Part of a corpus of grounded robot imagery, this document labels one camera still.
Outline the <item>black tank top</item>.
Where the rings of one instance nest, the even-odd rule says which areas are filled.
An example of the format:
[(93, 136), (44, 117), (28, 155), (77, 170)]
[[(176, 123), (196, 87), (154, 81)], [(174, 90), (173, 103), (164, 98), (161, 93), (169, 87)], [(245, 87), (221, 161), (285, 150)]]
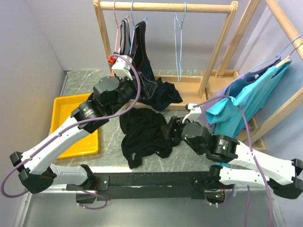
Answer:
[(165, 139), (162, 131), (167, 125), (165, 117), (148, 108), (131, 109), (119, 117), (119, 123), (125, 135), (121, 149), (130, 169), (141, 166), (143, 157), (153, 154), (168, 158), (172, 148), (180, 143), (175, 135)]

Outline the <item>blue wire hanger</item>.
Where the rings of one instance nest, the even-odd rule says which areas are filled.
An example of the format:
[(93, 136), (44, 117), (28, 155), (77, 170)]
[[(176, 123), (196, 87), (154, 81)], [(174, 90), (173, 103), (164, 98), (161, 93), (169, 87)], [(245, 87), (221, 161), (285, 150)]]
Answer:
[[(183, 24), (187, 12), (187, 3), (184, 2), (184, 14), (179, 21), (177, 13), (174, 15), (174, 45), (175, 45), (175, 64), (178, 82), (182, 79), (182, 49), (183, 49)], [(177, 27), (179, 28), (179, 43), (177, 41)]]

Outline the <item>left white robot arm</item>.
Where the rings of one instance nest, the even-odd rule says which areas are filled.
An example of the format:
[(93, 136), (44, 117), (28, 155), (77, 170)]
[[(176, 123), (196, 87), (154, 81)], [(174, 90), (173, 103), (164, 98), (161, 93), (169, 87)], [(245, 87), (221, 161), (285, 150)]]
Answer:
[(74, 184), (84, 190), (91, 189), (96, 179), (88, 165), (57, 166), (53, 161), (110, 118), (117, 117), (117, 111), (131, 99), (148, 103), (157, 87), (155, 81), (147, 80), (142, 75), (129, 79), (103, 77), (93, 87), (88, 99), (73, 110), (56, 131), (32, 149), (10, 155), (22, 185), (32, 194), (57, 184)]

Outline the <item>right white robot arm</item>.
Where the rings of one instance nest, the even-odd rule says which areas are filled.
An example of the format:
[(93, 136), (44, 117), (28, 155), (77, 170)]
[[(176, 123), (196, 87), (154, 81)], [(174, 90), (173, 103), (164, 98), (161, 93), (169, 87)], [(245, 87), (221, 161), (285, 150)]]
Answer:
[(299, 159), (284, 160), (263, 152), (224, 135), (212, 135), (205, 126), (188, 119), (171, 117), (168, 124), (161, 126), (165, 140), (184, 141), (197, 155), (204, 155), (216, 163), (240, 166), (232, 169), (212, 165), (207, 182), (212, 188), (221, 185), (268, 185), (273, 193), (286, 199), (297, 199), (303, 192), (303, 182), (298, 175), (303, 170)]

